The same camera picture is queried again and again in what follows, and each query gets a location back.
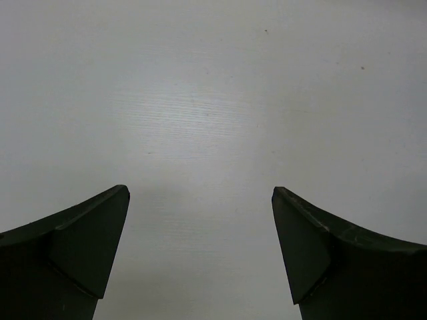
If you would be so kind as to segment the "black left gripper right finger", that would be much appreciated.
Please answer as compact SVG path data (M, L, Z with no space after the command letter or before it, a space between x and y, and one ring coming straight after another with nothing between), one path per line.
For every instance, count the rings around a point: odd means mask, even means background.
M272 195L292 301L303 319L425 319L426 246L322 210L285 187Z

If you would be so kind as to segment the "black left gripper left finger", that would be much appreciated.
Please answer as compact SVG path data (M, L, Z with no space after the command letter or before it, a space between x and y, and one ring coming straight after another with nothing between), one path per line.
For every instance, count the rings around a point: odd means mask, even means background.
M105 295L129 207L116 185L1 233L2 319L92 319Z

